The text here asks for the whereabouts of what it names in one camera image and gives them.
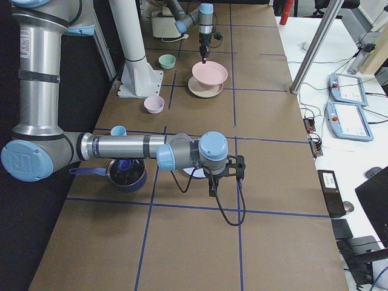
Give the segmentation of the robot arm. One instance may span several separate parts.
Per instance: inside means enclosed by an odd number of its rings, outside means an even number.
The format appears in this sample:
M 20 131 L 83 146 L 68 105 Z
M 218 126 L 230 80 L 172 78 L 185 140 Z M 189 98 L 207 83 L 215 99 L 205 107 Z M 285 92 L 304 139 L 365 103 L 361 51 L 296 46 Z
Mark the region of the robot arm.
M 185 13 L 176 0 L 166 0 L 165 5 L 175 19 L 175 27 L 183 34 L 194 25 L 199 25 L 199 52 L 205 64 L 210 54 L 210 43 L 213 32 L 213 4 L 201 3 L 197 9 Z
M 64 132 L 58 125 L 61 37 L 94 34 L 93 1 L 10 1 L 20 25 L 20 122 L 13 140 L 1 150 L 1 162 L 14 178 L 35 182 L 65 166 L 90 158 L 156 159 L 161 170 L 204 169 L 209 195 L 229 174 L 227 140 L 209 132 L 192 140 L 187 135 L 98 136 Z M 135 1 L 109 1 L 124 52 L 124 83 L 130 97 L 159 93 L 162 71 L 147 62 Z M 178 1 L 164 1 L 180 32 L 199 24 L 200 54 L 205 61 L 207 35 L 213 30 L 213 4 L 204 3 L 186 14 Z

